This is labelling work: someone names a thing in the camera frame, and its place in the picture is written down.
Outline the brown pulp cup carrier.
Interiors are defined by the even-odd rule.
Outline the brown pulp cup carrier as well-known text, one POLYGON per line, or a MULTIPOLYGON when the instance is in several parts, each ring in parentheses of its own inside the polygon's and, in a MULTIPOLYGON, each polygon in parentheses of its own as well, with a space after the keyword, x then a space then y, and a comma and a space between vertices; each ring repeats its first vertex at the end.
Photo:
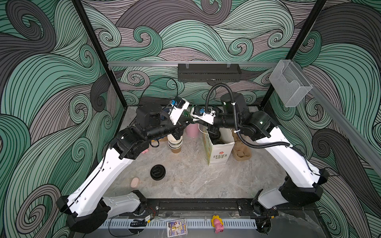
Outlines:
POLYGON ((251 149, 245 145, 235 133, 232 133, 235 141, 232 153, 237 161, 248 161, 252 157, 251 149))

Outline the clear plastic wall holder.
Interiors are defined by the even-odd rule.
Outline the clear plastic wall holder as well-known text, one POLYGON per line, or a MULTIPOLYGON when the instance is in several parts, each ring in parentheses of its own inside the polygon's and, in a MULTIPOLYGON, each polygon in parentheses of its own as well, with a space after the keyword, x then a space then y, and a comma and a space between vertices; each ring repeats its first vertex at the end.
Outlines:
POLYGON ((278 62, 269 80, 287 108, 297 107, 313 88, 299 64, 289 59, 278 62))

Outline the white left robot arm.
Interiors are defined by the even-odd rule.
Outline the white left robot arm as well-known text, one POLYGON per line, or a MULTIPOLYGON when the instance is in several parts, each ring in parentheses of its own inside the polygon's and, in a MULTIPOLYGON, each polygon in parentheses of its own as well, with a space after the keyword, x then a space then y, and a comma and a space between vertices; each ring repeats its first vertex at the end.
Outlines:
POLYGON ((155 103, 136 109, 134 124, 121 130, 112 139, 105 156, 85 182, 71 195, 61 196, 56 205, 67 214, 66 225, 73 232, 89 234, 97 230, 108 218, 123 213, 141 214, 146 198, 137 190, 124 196, 105 197, 118 175, 129 166, 152 141, 169 134, 180 139, 190 119, 183 116, 189 102, 176 97, 169 111, 155 103))

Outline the colourful picture card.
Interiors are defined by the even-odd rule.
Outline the colourful picture card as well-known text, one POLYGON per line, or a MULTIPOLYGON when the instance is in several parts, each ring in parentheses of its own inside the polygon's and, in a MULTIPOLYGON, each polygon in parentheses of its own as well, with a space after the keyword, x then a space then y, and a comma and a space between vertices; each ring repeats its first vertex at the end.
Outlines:
POLYGON ((166 228, 167 228, 167 237, 168 238, 173 238, 173 237, 188 234, 188 227, 187 227, 186 219, 169 221, 166 223, 166 228))

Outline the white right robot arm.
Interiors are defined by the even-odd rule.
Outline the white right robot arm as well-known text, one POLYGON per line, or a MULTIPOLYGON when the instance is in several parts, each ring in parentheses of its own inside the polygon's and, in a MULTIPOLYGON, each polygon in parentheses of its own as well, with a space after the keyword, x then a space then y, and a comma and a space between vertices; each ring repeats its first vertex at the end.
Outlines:
POLYGON ((226 84, 216 84, 209 90, 205 105, 194 106, 190 112, 211 133, 232 129, 245 146, 266 150, 286 171, 283 184, 258 193, 255 201, 262 207, 271 209, 285 203, 305 206, 321 199, 329 172, 311 164, 267 113, 251 112, 241 93, 233 92, 226 84))

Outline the pink figurine toy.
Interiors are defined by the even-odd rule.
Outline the pink figurine toy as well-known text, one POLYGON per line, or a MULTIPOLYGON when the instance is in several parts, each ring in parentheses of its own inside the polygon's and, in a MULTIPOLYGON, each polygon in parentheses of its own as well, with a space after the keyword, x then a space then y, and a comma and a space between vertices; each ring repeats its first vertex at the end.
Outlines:
POLYGON ((215 229, 215 233, 219 234, 224 231, 224 224, 222 219, 218 215, 213 215, 211 219, 212 227, 215 229))

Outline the stack of black lids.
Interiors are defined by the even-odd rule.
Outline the stack of black lids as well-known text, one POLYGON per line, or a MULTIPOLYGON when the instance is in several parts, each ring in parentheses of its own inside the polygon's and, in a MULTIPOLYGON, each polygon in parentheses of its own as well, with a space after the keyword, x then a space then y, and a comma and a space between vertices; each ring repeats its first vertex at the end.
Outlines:
POLYGON ((150 170, 150 176, 153 180, 162 180, 166 175, 166 169, 163 165, 155 165, 150 170))

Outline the stack of paper cups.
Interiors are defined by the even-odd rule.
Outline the stack of paper cups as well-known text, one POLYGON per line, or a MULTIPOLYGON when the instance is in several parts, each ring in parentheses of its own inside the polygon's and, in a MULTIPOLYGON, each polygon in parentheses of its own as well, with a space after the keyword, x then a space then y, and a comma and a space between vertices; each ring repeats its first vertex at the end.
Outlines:
POLYGON ((183 144, 183 136, 180 136, 179 139, 176 139, 172 134, 167 136, 168 146, 171 151, 175 154, 181 152, 182 144, 183 144))

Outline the pink cup holder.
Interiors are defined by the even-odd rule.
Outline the pink cup holder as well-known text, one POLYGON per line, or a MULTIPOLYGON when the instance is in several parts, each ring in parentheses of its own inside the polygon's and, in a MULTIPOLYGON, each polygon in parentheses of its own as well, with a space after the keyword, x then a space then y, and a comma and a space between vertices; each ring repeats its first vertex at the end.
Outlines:
POLYGON ((186 127, 186 134, 191 138, 197 138, 199 135, 199 126, 198 124, 189 124, 186 127))

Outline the white paper takeout bag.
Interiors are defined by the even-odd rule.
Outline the white paper takeout bag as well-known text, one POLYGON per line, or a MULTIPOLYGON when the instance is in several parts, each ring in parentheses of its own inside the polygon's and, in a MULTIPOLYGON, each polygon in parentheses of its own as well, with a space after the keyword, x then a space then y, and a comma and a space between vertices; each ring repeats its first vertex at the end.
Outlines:
POLYGON ((232 149, 235 145, 230 129, 219 129, 220 137, 212 140, 207 132, 207 127, 201 126, 202 141, 206 153, 206 160, 209 166, 224 165, 227 163, 232 149))

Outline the black wall shelf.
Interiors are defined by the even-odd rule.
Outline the black wall shelf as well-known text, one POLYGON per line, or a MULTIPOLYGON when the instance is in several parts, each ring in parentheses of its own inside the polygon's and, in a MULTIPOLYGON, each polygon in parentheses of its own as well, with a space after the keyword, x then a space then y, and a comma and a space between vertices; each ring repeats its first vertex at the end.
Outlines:
POLYGON ((238 82, 242 76, 238 64, 182 63, 178 64, 180 82, 238 82))

